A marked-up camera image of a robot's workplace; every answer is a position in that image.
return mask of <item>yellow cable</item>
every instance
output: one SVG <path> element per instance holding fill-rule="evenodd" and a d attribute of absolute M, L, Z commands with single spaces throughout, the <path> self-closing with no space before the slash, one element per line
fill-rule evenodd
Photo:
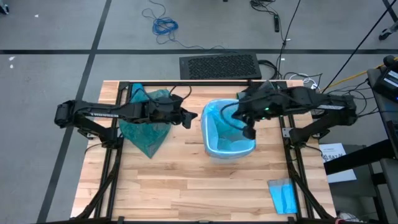
<path fill-rule="evenodd" d="M 384 65 L 384 64 L 378 65 L 376 68 L 380 68 L 380 67 L 383 66 L 383 65 Z M 348 77 L 348 78 L 344 78 L 344 79 L 342 79 L 342 80 L 340 80 L 340 81 L 338 81 L 338 82 L 335 82 L 335 83 L 331 84 L 328 88 L 333 87 L 333 86 L 337 86 L 337 85 L 339 85 L 340 83 L 343 83 L 343 82 L 348 81 L 348 80 L 352 80 L 352 79 L 354 79 L 354 78 L 356 78 L 356 77 L 360 77 L 361 75 L 364 75 L 364 74 L 366 74 L 366 71 L 359 72 L 359 73 L 356 74 L 356 75 L 352 75 L 352 76 L 350 76 L 350 77 Z"/>

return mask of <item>blue plastic bin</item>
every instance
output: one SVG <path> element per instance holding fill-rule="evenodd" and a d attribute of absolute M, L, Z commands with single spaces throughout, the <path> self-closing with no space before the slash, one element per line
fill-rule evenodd
<path fill-rule="evenodd" d="M 222 99 L 209 102 L 201 115 L 201 130 L 207 154 L 219 159 L 236 159 L 248 155 L 256 148 L 256 140 L 243 136 L 242 131 L 226 124 L 220 115 L 223 106 L 238 100 Z M 238 109 L 237 105 L 227 107 L 225 118 L 237 127 L 243 128 L 242 121 L 233 119 L 231 115 Z"/>

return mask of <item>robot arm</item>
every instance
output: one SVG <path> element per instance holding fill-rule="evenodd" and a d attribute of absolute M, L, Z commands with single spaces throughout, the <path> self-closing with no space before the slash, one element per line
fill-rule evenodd
<path fill-rule="evenodd" d="M 318 134 L 336 125 L 352 125 L 357 119 L 353 96 L 335 96 L 316 93 L 298 86 L 276 90 L 271 83 L 261 85 L 257 90 L 246 92 L 239 99 L 237 111 L 232 118 L 246 123 L 243 134 L 248 139 L 256 138 L 255 121 L 271 119 L 290 114 L 303 114 L 320 109 L 326 113 L 316 122 L 289 131 L 292 144 L 305 142 L 311 135 Z"/>
<path fill-rule="evenodd" d="M 198 115 L 182 108 L 182 101 L 177 95 L 121 106 L 70 100 L 58 105 L 54 122 L 61 128 L 74 126 L 86 138 L 89 138 L 89 134 L 98 136 L 103 147 L 117 148 L 118 140 L 114 137 L 113 130 L 97 124 L 87 116 L 119 118 L 134 124 L 182 124 L 189 129 L 191 120 Z"/>

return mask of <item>white paper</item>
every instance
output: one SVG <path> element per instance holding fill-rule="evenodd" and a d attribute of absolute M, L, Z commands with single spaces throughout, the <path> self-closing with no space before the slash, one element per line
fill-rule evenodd
<path fill-rule="evenodd" d="M 321 144 L 319 145 L 320 150 L 323 153 L 323 162 L 328 162 L 330 160 L 339 158 L 346 154 L 341 143 L 336 144 Z M 338 172 L 336 174 L 328 175 L 329 183 L 336 183 L 342 181 L 356 180 L 355 173 L 352 169 Z"/>

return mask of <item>gray floor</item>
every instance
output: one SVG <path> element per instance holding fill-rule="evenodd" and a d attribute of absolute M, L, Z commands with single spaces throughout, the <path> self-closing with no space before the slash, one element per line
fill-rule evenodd
<path fill-rule="evenodd" d="M 298 0 L 276 0 L 285 32 Z M 105 0 L 7 0 L 11 13 L 0 16 L 1 50 L 91 49 Z M 166 16 L 180 28 L 186 45 L 231 49 L 279 49 L 280 35 L 273 31 L 272 16 L 250 8 L 249 0 L 158 0 Z M 112 0 L 99 49 L 182 49 L 175 43 L 157 45 L 152 21 L 141 11 L 157 6 L 146 0 Z M 386 9 L 382 0 L 302 0 L 289 32 L 287 49 L 354 49 Z M 362 49 L 398 49 L 398 34 L 380 42 L 379 32 L 393 23 L 387 14 Z M 97 55 L 83 95 L 98 99 L 103 80 L 179 79 L 178 58 L 185 55 Z M 347 54 L 285 54 L 281 72 L 323 73 L 324 87 L 340 69 Z M 355 55 L 339 79 L 382 63 L 384 54 Z M 259 54 L 275 62 L 277 55 Z M 55 164 L 64 130 L 53 124 L 57 104 L 76 97 L 88 55 L 0 55 L 0 222 L 36 222 Z M 271 71 L 261 68 L 267 79 Z M 355 85 L 365 76 L 339 87 Z M 358 101 L 358 108 L 363 106 Z M 368 110 L 375 102 L 368 102 Z M 323 142 L 372 144 L 386 138 L 378 114 L 361 118 L 350 127 L 335 127 Z M 86 139 L 74 132 L 48 221 L 70 215 L 83 162 Z M 336 198 L 336 206 L 347 205 Z M 358 208 L 358 212 L 372 212 Z"/>

